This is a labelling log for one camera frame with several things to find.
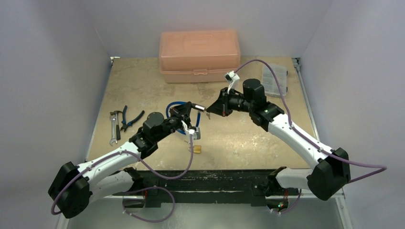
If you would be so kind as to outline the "blue cable lock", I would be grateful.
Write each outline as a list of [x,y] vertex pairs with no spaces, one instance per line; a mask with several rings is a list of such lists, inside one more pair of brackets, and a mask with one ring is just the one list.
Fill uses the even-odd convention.
[[[184,104],[186,102],[183,101],[175,101],[172,102],[170,104],[168,104],[168,106],[166,107],[166,117],[170,118],[174,115],[174,111],[179,112],[181,115],[183,115],[181,113],[181,105]],[[195,104],[192,103],[192,109],[197,110],[197,119],[196,119],[196,124],[195,126],[200,126],[200,120],[201,120],[201,114],[204,113],[204,110],[206,109],[204,106],[199,105],[199,104]],[[185,119],[185,123],[189,123],[190,122],[190,115],[185,115],[186,119]]]

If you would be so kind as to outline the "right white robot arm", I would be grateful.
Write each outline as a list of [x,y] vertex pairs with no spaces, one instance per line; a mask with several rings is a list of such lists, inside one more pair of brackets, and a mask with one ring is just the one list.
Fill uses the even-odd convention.
[[288,122],[288,115],[277,105],[267,101],[265,89],[258,79],[243,82],[243,92],[223,88],[218,99],[207,111],[222,117],[232,111],[247,112],[254,124],[278,137],[309,165],[309,169],[280,167],[268,175],[265,195],[280,194],[287,188],[306,189],[321,200],[328,200],[351,179],[348,153],[322,143],[316,143],[308,133]]

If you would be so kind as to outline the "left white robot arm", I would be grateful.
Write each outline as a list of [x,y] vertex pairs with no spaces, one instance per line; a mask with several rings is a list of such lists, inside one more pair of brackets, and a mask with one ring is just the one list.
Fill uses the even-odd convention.
[[51,214],[70,219],[90,203],[105,196],[128,192],[137,195],[142,182],[133,169],[126,166],[141,162],[158,149],[159,141],[182,130],[190,141],[198,138],[198,127],[191,124],[192,102],[176,103],[168,109],[169,116],[152,112],[138,131],[123,145],[109,153],[75,165],[63,164],[52,181],[48,195],[52,198]]

